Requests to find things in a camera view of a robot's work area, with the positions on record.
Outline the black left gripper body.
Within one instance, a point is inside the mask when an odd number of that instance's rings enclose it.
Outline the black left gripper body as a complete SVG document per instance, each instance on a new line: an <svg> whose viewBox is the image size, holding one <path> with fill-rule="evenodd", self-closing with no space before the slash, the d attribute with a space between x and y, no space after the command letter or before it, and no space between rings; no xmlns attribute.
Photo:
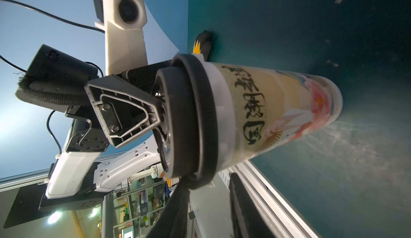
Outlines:
<svg viewBox="0 0 411 238"><path fill-rule="evenodd" d="M85 86L87 105L69 107L73 119L64 150L104 152L123 147L164 122L160 98L152 91L158 70L170 61L107 75Z"/></svg>

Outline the printed paper milk tea cup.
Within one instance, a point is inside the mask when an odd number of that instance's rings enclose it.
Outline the printed paper milk tea cup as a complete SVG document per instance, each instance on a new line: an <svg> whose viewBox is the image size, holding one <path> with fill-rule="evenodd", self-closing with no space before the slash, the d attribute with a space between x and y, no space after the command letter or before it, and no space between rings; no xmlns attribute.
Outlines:
<svg viewBox="0 0 411 238"><path fill-rule="evenodd" d="M333 123L339 88L316 75L205 62L218 127L217 170L254 158Z"/></svg>

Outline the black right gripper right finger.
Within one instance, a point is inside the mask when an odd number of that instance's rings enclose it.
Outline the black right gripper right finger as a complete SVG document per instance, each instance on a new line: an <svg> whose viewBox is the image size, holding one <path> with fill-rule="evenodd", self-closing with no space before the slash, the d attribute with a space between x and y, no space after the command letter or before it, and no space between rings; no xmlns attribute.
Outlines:
<svg viewBox="0 0 411 238"><path fill-rule="evenodd" d="M229 182L231 219L235 238L275 238L236 173Z"/></svg>

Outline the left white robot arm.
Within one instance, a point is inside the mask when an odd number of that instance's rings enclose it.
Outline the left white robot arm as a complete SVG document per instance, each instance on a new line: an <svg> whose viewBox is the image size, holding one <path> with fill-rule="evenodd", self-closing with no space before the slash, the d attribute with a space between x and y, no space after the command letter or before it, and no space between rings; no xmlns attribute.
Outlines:
<svg viewBox="0 0 411 238"><path fill-rule="evenodd" d="M91 208L102 203L107 193L120 192L134 180L164 176L153 137L113 160L97 161L111 144L97 118L98 112L111 113L118 104L126 111L127 119L143 122L153 119L150 109L120 101L119 94L104 93L103 104L93 108L84 87L98 79L97 72L98 67L89 62L47 45L40 47L19 83L17 96L52 111L64 112L73 123L45 181L19 189L5 228L59 211Z"/></svg>

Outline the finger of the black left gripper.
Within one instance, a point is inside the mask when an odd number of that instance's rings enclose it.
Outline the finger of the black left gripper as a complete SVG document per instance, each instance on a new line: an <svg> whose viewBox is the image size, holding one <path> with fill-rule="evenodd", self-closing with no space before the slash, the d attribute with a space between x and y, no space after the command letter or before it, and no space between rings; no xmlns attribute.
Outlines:
<svg viewBox="0 0 411 238"><path fill-rule="evenodd" d="M116 75L94 79L85 91L102 127L115 148L125 146L162 122L162 103Z"/></svg>

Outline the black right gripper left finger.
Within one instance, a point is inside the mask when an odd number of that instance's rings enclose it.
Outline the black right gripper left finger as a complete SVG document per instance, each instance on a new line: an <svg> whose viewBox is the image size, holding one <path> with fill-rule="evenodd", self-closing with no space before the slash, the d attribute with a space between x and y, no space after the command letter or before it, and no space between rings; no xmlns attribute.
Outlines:
<svg viewBox="0 0 411 238"><path fill-rule="evenodd" d="M148 238L187 237L187 215L189 203L188 179L182 178L174 190L159 220L148 234Z"/></svg>

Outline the black plastic cup lid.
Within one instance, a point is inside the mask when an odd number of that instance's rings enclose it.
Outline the black plastic cup lid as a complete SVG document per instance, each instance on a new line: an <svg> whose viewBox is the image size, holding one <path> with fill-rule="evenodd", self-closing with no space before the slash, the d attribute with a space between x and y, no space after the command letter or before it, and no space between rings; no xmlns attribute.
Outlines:
<svg viewBox="0 0 411 238"><path fill-rule="evenodd" d="M194 55L178 54L156 73L151 92L161 104L162 122L153 133L169 178L189 189L207 185L217 171L216 105L206 70Z"/></svg>

